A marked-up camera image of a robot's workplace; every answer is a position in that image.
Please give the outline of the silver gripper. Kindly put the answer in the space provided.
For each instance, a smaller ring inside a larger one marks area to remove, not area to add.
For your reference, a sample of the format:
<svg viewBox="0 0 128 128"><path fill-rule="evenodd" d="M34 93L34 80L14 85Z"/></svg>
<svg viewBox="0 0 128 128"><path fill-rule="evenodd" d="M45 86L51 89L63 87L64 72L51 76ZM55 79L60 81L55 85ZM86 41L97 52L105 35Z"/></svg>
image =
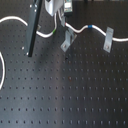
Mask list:
<svg viewBox="0 0 128 128"><path fill-rule="evenodd" d="M64 4L64 0L45 0L46 11L53 16ZM66 26L66 16L64 15L63 9L60 9L60 20L63 27ZM54 29L57 28L56 14L54 15Z"/></svg>

